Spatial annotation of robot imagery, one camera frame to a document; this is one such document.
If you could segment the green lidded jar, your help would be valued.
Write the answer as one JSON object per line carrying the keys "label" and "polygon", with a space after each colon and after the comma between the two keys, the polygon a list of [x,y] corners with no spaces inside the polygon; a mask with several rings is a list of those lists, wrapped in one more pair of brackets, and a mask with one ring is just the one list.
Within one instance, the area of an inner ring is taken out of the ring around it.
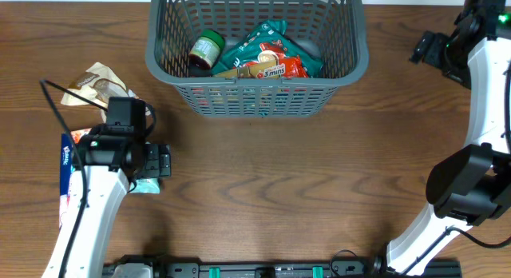
{"label": "green lidded jar", "polygon": [[214,30],[203,30],[188,56],[192,65],[210,70],[225,47],[224,38]]}

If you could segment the red yellow spaghetti packet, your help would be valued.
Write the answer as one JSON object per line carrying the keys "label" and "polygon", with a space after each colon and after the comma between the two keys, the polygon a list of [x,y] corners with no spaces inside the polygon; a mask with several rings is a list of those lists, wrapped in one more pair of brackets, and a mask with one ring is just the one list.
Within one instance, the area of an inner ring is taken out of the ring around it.
{"label": "red yellow spaghetti packet", "polygon": [[279,58],[268,62],[249,62],[247,65],[226,70],[216,74],[216,77],[225,78],[308,78],[307,71],[302,67],[300,58]]}

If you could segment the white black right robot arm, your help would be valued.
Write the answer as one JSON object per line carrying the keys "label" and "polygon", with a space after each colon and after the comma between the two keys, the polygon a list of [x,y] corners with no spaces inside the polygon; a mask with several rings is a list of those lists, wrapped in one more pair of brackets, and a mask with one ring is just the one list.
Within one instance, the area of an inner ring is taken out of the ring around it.
{"label": "white black right robot arm", "polygon": [[434,257],[457,236],[487,249],[469,230],[510,207],[510,13],[505,0],[465,0],[451,35],[426,31],[410,61],[423,62],[469,89],[463,147],[433,167],[426,205],[374,259],[381,277],[447,276]]}

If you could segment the green instant coffee bag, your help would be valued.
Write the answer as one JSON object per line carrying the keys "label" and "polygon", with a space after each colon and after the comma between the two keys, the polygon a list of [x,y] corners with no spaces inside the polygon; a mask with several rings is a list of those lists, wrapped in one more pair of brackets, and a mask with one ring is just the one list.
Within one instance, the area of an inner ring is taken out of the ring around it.
{"label": "green instant coffee bag", "polygon": [[285,20],[267,20],[259,24],[241,42],[220,56],[212,68],[213,76],[243,67],[249,62],[268,62],[279,58],[300,58],[302,67],[309,77],[318,77],[323,67],[321,59],[285,37],[287,22]]}

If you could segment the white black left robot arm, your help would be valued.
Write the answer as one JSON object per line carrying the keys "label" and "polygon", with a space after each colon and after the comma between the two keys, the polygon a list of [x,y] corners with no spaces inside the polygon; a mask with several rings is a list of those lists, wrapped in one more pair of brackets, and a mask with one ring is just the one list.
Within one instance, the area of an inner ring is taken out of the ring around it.
{"label": "white black left robot arm", "polygon": [[154,108],[135,97],[111,97],[106,121],[73,142],[69,207],[45,277],[99,277],[121,202],[142,180],[171,175],[170,147],[146,140]]}

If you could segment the mint green snack bar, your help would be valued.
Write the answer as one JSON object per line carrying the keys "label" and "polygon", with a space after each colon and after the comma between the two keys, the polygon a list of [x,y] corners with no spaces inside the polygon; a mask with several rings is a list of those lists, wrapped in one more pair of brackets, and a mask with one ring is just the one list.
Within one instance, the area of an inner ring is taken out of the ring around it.
{"label": "mint green snack bar", "polygon": [[159,194],[160,183],[157,178],[139,179],[132,183],[129,193]]}

